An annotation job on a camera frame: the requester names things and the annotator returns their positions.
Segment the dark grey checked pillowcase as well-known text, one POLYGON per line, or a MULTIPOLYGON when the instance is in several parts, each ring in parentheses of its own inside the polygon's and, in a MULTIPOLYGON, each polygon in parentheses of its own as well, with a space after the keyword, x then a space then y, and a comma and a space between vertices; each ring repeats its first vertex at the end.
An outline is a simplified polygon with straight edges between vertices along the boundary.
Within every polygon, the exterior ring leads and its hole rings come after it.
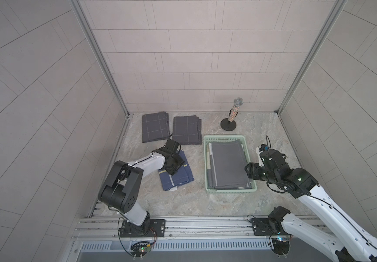
POLYGON ((166 140, 169 137, 169 114, 167 112, 142 116, 142 143, 166 140))
POLYGON ((174 117, 172 138, 181 145, 201 145, 202 120, 196 115, 174 117))

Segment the blue pillowcase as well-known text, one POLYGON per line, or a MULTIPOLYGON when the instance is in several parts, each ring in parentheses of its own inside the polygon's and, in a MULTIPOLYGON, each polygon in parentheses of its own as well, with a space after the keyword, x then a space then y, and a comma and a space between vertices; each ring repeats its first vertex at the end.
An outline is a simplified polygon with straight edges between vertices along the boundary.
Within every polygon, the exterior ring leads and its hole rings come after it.
POLYGON ((174 175, 170 175, 164 169, 159 171, 164 191, 176 191, 179 186, 183 186, 195 180, 184 151, 181 151, 179 156, 185 161, 185 163, 174 175))

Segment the mint green plastic basket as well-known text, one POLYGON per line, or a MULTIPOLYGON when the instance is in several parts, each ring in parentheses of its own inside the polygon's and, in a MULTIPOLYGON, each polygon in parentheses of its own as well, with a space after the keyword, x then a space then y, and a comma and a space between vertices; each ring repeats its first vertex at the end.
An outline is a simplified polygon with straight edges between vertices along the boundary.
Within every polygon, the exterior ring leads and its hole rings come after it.
POLYGON ((246 139, 242 135, 206 135, 203 138, 205 188, 208 194, 240 194, 257 191, 248 178, 250 163, 246 139))

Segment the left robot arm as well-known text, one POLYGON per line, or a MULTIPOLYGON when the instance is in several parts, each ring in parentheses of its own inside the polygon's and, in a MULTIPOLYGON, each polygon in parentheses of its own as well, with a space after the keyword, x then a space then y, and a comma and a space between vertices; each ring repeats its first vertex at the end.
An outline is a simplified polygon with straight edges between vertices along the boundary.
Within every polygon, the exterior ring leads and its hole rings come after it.
POLYGON ((147 227, 149 213, 137 202, 142 178, 164 169, 174 175, 185 163, 180 156, 181 145, 168 139, 163 147, 133 162, 118 160, 104 180, 98 200, 108 209, 118 211, 131 225, 147 227))

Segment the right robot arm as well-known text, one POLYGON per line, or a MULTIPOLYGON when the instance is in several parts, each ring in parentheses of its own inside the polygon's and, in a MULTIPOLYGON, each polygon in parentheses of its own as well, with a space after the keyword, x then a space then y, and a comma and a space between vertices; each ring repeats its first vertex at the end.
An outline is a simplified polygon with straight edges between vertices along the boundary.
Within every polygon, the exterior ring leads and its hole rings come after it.
POLYGON ((250 179, 276 185, 277 193, 288 193, 306 205, 331 230, 331 233, 302 221, 288 209, 278 206, 268 216, 268 222, 258 218, 253 227, 267 229, 273 252, 286 255, 288 244, 278 235, 293 235, 320 251, 334 262, 377 262, 377 238, 355 222, 328 195, 320 183, 305 169, 292 169, 286 155, 263 144, 259 163, 249 163, 245 171, 250 179))

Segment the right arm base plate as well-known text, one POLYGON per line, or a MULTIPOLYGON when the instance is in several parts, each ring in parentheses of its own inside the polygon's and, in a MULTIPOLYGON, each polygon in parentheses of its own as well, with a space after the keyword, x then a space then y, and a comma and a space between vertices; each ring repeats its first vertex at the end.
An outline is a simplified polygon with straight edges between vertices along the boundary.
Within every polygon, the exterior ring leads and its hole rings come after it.
POLYGON ((275 235, 288 235, 280 222, 273 218, 252 218, 250 219, 254 236, 275 236, 275 235))

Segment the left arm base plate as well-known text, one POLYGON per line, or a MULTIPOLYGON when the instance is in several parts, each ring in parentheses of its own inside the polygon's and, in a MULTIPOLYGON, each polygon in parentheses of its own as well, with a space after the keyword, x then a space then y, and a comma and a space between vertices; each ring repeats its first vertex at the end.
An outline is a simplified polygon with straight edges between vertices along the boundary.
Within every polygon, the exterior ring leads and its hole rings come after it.
POLYGON ((118 224, 117 231, 122 238, 162 238, 165 231, 165 219, 149 219, 141 226, 123 221, 118 224))

